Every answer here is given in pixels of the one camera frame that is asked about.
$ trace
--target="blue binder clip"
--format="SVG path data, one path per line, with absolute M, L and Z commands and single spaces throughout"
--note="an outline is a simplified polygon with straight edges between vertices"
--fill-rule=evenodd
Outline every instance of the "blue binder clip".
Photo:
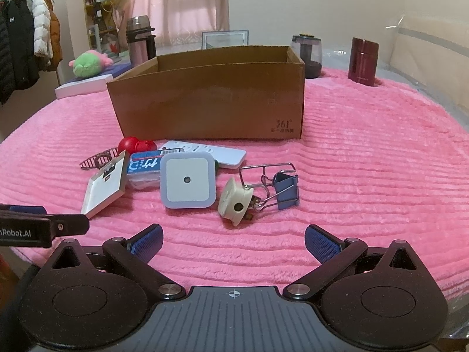
M 273 178 L 269 178 L 266 174 L 266 168 L 268 167 L 289 167 L 289 169 L 282 169 L 278 171 Z M 246 169 L 262 168 L 261 183 L 259 184 L 245 184 L 242 177 L 242 171 Z M 249 209 L 255 211 L 261 211 L 265 208 L 277 205 L 279 210 L 288 209 L 294 205 L 300 204 L 300 195 L 298 190 L 298 175 L 288 175 L 289 173 L 295 173 L 296 168 L 292 163 L 278 163 L 278 164 L 263 164 L 253 165 L 250 167 L 243 167 L 239 170 L 239 176 L 241 184 L 245 189 L 264 188 L 267 197 L 262 199 L 253 196 L 252 205 Z M 271 196 L 269 187 L 275 189 L 275 194 Z M 269 203 L 272 199 L 276 198 L 276 203 Z

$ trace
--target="jacket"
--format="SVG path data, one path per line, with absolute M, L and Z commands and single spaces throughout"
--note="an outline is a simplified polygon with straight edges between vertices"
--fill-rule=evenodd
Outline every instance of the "jacket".
M 34 55 L 52 58 L 51 14 L 44 0 L 27 0 L 34 22 Z
M 10 39 L 16 88 L 24 90 L 34 85 L 39 79 L 33 46 L 34 20 L 26 0 L 11 0 L 6 9 L 6 26 Z
M 46 3 L 47 7 L 49 8 L 49 12 L 51 15 L 51 28 L 50 28 L 50 33 L 51 33 L 51 44 L 52 44 L 52 59 L 51 59 L 51 65 L 48 67 L 49 71 L 55 71 L 57 70 L 57 67 L 62 61 L 62 48 L 60 46 L 60 22 L 55 13 L 52 11 L 53 10 L 53 5 L 51 0 L 44 0 Z
M 11 58 L 10 39 L 5 18 L 3 14 L 0 14 L 0 104 L 5 104 L 14 90 L 15 72 Z

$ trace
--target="white puffer jacket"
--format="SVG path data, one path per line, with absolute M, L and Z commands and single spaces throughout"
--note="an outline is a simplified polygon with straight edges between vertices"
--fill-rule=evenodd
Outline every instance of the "white puffer jacket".
M 26 0 L 34 18 L 34 55 L 52 58 L 51 14 L 44 0 Z

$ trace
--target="red toy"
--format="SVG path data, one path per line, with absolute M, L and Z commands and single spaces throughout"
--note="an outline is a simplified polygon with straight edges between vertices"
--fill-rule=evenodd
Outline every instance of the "red toy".
M 136 137 L 124 137 L 117 147 L 117 151 L 121 153 L 126 150 L 130 155 L 136 152 L 146 152 L 149 150 L 157 150 L 158 146 L 151 140 L 138 140 Z

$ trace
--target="barcode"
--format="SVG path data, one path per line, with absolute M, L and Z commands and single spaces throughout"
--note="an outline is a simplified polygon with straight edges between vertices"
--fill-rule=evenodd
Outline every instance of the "barcode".
M 181 149 L 180 148 L 174 148 L 174 149 L 170 149 L 170 150 L 162 150 L 161 151 L 161 156 L 166 155 L 167 153 L 177 153 L 177 152 L 181 152 Z

